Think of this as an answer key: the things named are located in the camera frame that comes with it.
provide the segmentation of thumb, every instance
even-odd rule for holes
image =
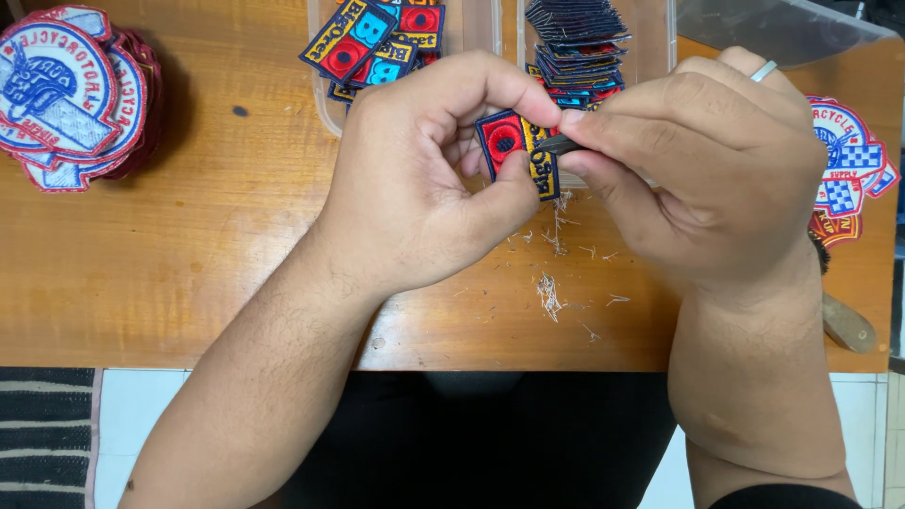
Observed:
[[[476,238],[498,244],[537,212],[538,187],[529,174],[528,152],[517,150],[503,161],[496,181],[466,200],[466,213]]]
[[[626,242],[649,237],[663,221],[651,187],[619,161],[600,152],[579,150],[560,156],[557,162],[559,169],[581,177],[604,202]]]

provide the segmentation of silver ring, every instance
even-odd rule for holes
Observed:
[[[751,79],[755,82],[760,83],[764,78],[767,77],[768,74],[773,72],[776,67],[778,67],[778,64],[771,60],[770,62],[767,62],[767,65],[761,67],[760,71],[755,72],[754,76],[751,76]]]

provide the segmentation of hand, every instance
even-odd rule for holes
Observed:
[[[543,127],[561,120],[543,87],[489,53],[442,58],[361,91],[312,227],[316,249],[380,299],[481,260],[538,209],[524,151],[511,154],[496,183],[474,196],[453,170],[478,173],[474,122],[507,108]]]
[[[744,288],[790,256],[814,259],[806,227],[826,147],[781,72],[749,79],[765,63],[741,48],[690,58],[560,126],[596,152],[566,154],[559,167],[603,199],[636,253],[698,285]]]

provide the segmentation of striped mat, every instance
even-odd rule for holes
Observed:
[[[101,372],[0,368],[0,509],[94,509]]]

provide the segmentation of forearm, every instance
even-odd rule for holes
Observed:
[[[198,362],[121,509],[245,509],[308,454],[379,304],[318,250],[303,240]]]
[[[801,244],[742,292],[696,289],[686,296],[670,401],[697,457],[790,478],[844,473],[822,294],[814,249]]]

